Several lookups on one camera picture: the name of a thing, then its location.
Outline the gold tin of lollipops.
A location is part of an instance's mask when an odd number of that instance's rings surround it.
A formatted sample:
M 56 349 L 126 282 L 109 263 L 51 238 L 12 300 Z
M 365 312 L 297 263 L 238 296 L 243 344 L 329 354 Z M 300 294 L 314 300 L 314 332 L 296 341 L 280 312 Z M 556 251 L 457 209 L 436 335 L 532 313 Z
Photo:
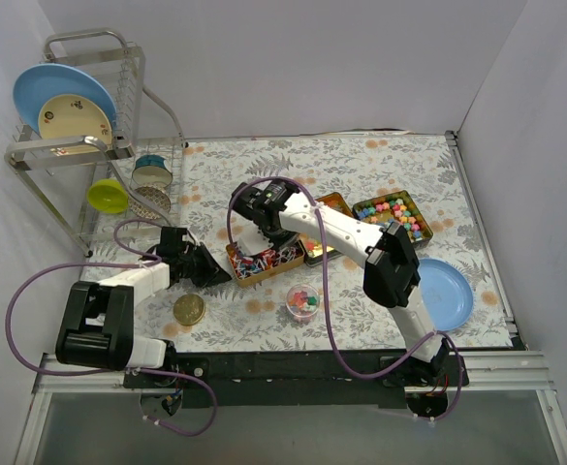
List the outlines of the gold tin of lollipops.
M 300 242 L 278 251 L 267 249 L 251 257 L 241 258 L 232 244 L 226 246 L 226 252 L 236 283 L 243 289 L 299 267 L 305 259 Z

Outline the round gold tin lid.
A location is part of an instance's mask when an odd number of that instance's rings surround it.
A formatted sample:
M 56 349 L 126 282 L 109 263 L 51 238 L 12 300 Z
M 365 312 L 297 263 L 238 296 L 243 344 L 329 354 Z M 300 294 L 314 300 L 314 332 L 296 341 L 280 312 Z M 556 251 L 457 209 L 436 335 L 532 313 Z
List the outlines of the round gold tin lid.
M 173 305 L 173 317 L 182 326 L 193 326 L 205 315 L 205 302 L 197 294 L 185 294 Z

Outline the clear glass bowl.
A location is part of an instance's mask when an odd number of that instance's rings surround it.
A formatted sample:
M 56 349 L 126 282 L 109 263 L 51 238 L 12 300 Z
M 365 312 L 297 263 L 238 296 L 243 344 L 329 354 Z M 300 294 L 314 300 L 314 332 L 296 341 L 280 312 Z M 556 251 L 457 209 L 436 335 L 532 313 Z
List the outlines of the clear glass bowl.
M 307 284 L 295 285 L 287 292 L 286 308 L 295 322 L 311 322 L 320 309 L 318 291 Z

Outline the tin of star candies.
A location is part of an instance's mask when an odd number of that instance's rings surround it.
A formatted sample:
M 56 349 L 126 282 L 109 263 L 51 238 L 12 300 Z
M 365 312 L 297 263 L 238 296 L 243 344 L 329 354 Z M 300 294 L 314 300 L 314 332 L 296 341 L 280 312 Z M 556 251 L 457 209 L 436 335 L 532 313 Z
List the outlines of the tin of star candies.
M 368 224 L 389 226 L 399 223 L 416 248 L 426 246 L 433 238 L 428 222 L 405 190 L 358 201 L 353 204 L 352 213 L 357 220 Z

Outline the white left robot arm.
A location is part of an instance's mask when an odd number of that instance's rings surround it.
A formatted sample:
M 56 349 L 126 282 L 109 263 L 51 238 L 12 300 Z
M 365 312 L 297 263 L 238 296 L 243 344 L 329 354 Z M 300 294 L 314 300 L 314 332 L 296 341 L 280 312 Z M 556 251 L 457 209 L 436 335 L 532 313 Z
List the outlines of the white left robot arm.
M 135 333 L 135 309 L 143 301 L 187 279 L 197 288 L 232 276 L 186 228 L 164 227 L 158 244 L 139 264 L 101 281 L 78 281 L 70 289 L 55 355 L 59 362 L 104 370 L 145 368 L 160 388 L 179 374 L 172 343 Z

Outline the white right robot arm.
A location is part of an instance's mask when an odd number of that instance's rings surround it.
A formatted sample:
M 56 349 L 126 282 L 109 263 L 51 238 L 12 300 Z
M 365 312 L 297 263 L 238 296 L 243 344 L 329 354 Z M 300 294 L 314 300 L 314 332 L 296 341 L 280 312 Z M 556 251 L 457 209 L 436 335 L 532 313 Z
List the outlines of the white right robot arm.
M 407 352 L 375 373 L 360 373 L 346 363 L 331 327 L 328 260 L 323 259 L 327 334 L 335 358 L 349 375 L 362 380 L 381 379 L 408 364 L 413 377 L 423 385 L 433 385 L 444 377 L 450 351 L 448 337 L 436 329 L 425 306 L 420 261 L 402 226 L 367 224 L 321 206 L 303 185 L 279 176 L 240 184 L 232 193 L 228 212 L 251 221 L 274 247 L 302 233 L 318 238 L 322 245 L 333 247 L 363 269 L 365 295 L 389 310 Z

